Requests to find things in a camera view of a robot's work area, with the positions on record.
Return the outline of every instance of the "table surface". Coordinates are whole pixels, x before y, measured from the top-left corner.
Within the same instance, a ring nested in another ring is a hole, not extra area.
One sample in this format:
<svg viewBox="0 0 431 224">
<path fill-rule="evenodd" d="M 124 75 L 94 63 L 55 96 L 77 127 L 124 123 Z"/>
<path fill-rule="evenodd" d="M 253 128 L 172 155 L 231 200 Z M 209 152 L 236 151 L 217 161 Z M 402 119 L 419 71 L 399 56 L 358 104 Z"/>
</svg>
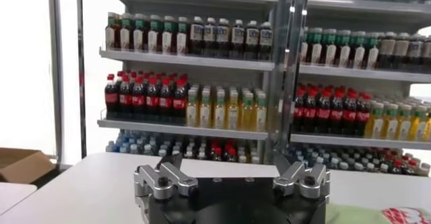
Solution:
<svg viewBox="0 0 431 224">
<path fill-rule="evenodd" d="M 0 223 L 143 223 L 134 201 L 133 171 L 159 157 L 100 153 L 77 165 L 0 216 Z M 184 159 L 193 177 L 274 177 L 273 165 Z M 371 209 L 418 207 L 431 212 L 431 179 L 333 171 L 331 202 Z"/>
<path fill-rule="evenodd" d="M 0 183 L 0 215 L 37 190 L 31 184 Z"/>
</svg>

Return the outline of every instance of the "red label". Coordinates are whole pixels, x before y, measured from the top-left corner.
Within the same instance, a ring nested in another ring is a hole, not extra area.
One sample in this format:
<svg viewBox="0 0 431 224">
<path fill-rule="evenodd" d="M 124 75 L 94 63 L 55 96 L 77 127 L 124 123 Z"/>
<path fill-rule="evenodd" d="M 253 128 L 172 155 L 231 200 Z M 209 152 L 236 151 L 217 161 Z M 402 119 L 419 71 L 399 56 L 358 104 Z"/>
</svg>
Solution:
<svg viewBox="0 0 431 224">
<path fill-rule="evenodd" d="M 326 110 L 326 109 L 318 109 L 317 110 L 317 116 L 319 118 L 323 118 L 323 119 L 328 119 L 330 113 L 331 113 L 331 110 Z"/>
<path fill-rule="evenodd" d="M 158 106 L 159 98 L 158 97 L 147 97 L 147 106 Z"/>
<path fill-rule="evenodd" d="M 132 104 L 134 106 L 143 106 L 145 104 L 145 98 L 143 96 L 133 96 Z"/>
<path fill-rule="evenodd" d="M 170 108 L 172 106 L 172 98 L 160 98 L 160 107 Z"/>
<path fill-rule="evenodd" d="M 118 94 L 105 94 L 105 102 L 106 103 L 117 103 L 118 102 Z"/>
<path fill-rule="evenodd" d="M 431 224 L 431 218 L 418 209 L 389 208 L 384 209 L 382 214 L 391 224 Z"/>
<path fill-rule="evenodd" d="M 358 112 L 356 114 L 356 120 L 361 121 L 361 122 L 366 122 L 366 121 L 368 121 L 369 118 L 370 118 L 369 112 Z"/>
<path fill-rule="evenodd" d="M 304 108 L 295 107 L 294 117 L 301 118 L 302 116 L 304 116 Z"/>
<path fill-rule="evenodd" d="M 340 121 L 342 117 L 343 117 L 343 111 L 342 110 L 332 110 L 331 111 L 331 120 Z"/>
<path fill-rule="evenodd" d="M 343 119 L 347 121 L 355 121 L 356 112 L 352 112 L 350 110 L 345 110 L 343 113 Z"/>
<path fill-rule="evenodd" d="M 132 96 L 130 95 L 120 95 L 120 104 L 132 104 Z"/>
<path fill-rule="evenodd" d="M 304 108 L 304 116 L 306 118 L 314 118 L 316 116 L 316 109 Z"/>
<path fill-rule="evenodd" d="M 186 108 L 186 101 L 185 100 L 174 100 L 174 108 L 175 109 Z"/>
</svg>

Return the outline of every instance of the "shelf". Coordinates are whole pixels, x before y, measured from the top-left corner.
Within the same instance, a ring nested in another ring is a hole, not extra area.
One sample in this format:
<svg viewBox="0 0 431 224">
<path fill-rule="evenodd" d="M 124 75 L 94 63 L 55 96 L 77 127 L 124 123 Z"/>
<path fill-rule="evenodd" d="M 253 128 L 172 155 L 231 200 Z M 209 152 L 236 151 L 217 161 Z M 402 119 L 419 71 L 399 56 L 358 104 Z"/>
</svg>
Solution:
<svg viewBox="0 0 431 224">
<path fill-rule="evenodd" d="M 233 139 L 266 140 L 268 133 L 248 132 L 238 130 L 224 130 L 214 128 L 195 128 L 178 125 L 152 124 L 145 122 L 126 122 L 102 119 L 97 121 L 102 128 L 124 128 L 129 130 L 142 130 L 148 132 L 170 133 L 179 135 L 196 135 L 204 137 L 225 137 Z"/>
<path fill-rule="evenodd" d="M 396 71 L 378 71 L 363 69 L 344 69 L 339 67 L 325 67 L 300 65 L 300 73 L 309 75 L 329 75 L 360 79 L 382 79 L 388 81 L 406 81 L 416 83 L 431 83 L 431 74 L 405 73 Z"/>
<path fill-rule="evenodd" d="M 168 63 L 176 65 L 192 65 L 198 67 L 219 67 L 225 69 L 246 69 L 256 71 L 272 71 L 274 63 L 261 61 L 239 61 L 214 59 L 205 57 L 175 56 L 168 54 L 149 54 L 143 52 L 126 52 L 116 50 L 100 50 L 100 56 L 121 61 L 138 61 L 147 63 Z"/>
<path fill-rule="evenodd" d="M 290 141 L 294 143 L 314 143 L 325 145 L 343 145 L 357 147 L 389 147 L 394 149 L 423 149 L 431 150 L 431 142 L 391 141 L 378 139 L 330 137 L 325 135 L 297 135 L 291 134 Z"/>
</svg>

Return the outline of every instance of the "cola bottle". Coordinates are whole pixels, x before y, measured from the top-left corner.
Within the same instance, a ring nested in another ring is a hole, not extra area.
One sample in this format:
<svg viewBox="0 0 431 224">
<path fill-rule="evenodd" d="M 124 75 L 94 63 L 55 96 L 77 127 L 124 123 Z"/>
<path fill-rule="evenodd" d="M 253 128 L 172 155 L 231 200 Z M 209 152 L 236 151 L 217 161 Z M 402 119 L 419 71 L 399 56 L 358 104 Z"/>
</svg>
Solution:
<svg viewBox="0 0 431 224">
<path fill-rule="evenodd" d="M 106 117 L 114 118 L 117 114 L 117 105 L 119 102 L 119 95 L 117 88 L 114 84 L 114 75 L 108 75 L 108 84 L 105 87 L 105 103 L 106 103 Z"/>
<path fill-rule="evenodd" d="M 132 91 L 133 116 L 137 120 L 143 120 L 145 113 L 145 91 L 142 85 L 143 79 L 138 77 Z"/>
</svg>

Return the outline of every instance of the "cardboard box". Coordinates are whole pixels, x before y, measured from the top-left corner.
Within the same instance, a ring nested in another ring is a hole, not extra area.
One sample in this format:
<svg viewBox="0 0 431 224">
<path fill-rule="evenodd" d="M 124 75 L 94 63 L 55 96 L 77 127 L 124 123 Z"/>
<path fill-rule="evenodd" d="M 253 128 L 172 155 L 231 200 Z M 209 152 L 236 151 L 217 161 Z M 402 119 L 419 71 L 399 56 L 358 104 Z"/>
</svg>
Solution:
<svg viewBox="0 0 431 224">
<path fill-rule="evenodd" d="M 0 148 L 0 182 L 29 184 L 54 168 L 41 151 Z"/>
</svg>

